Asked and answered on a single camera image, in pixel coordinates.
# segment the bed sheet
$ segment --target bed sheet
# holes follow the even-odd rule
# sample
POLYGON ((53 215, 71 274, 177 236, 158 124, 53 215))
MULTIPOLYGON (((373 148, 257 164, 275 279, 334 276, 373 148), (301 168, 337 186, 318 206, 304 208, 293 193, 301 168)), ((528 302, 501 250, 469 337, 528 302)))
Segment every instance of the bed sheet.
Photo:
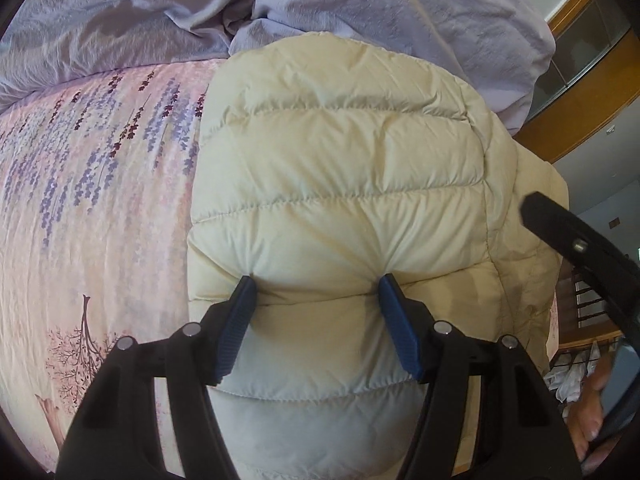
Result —
POLYGON ((48 469, 114 341, 188 321, 191 185, 221 62, 98 74, 0 116, 0 406, 48 469))

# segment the puffer jacket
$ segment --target puffer jacket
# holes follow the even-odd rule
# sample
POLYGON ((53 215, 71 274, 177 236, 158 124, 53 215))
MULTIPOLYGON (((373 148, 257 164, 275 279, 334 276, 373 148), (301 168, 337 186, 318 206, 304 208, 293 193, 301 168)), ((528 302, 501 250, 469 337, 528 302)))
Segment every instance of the puffer jacket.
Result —
MULTIPOLYGON (((233 56, 206 96, 193 186, 191 319, 250 274, 258 308, 210 396, 243 479, 393 478, 425 389, 376 299, 404 293, 469 336, 548 365, 560 257, 520 224, 554 168, 465 82, 410 56, 305 34, 233 56)), ((458 466, 478 409, 470 382, 458 466)))

